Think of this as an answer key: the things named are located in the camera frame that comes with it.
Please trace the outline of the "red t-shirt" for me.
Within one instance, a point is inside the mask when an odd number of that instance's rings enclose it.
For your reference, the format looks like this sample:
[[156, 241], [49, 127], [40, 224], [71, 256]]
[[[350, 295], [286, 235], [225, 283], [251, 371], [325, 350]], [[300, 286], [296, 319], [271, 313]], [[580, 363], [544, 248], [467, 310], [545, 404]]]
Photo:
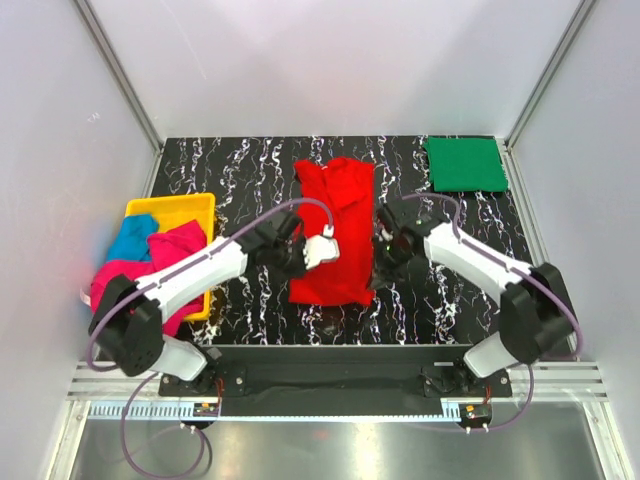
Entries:
[[289, 301], [297, 304], [367, 307], [373, 268], [374, 165], [338, 157], [326, 165], [300, 160], [294, 165], [301, 194], [323, 202], [333, 215], [340, 256], [290, 281]]

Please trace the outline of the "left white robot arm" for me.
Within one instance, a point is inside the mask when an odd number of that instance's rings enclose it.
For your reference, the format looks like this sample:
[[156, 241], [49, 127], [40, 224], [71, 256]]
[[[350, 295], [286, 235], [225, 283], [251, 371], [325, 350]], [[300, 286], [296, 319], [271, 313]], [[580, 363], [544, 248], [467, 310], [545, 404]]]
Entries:
[[110, 360], [95, 372], [119, 370], [128, 377], [146, 372], [180, 379], [196, 396], [215, 386], [209, 356], [193, 343], [169, 334], [170, 320], [213, 287], [243, 276], [253, 267], [272, 267], [288, 278], [299, 278], [314, 267], [311, 242], [303, 221], [291, 211], [267, 213], [228, 237], [157, 272], [131, 279], [119, 273], [109, 279], [94, 308], [89, 346]]

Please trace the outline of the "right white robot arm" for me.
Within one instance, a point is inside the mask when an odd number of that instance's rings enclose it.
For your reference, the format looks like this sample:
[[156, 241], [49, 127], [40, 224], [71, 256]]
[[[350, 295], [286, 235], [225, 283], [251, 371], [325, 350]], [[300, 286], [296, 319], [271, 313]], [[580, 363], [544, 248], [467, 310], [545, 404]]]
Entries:
[[457, 273], [499, 306], [497, 331], [472, 346], [458, 362], [454, 384], [466, 396], [486, 389], [490, 376], [515, 364], [532, 365], [574, 335], [577, 318], [562, 274], [554, 265], [534, 267], [499, 253], [465, 233], [458, 215], [448, 220], [423, 214], [411, 196], [376, 211], [378, 233], [369, 288], [398, 282], [402, 270], [421, 258]]

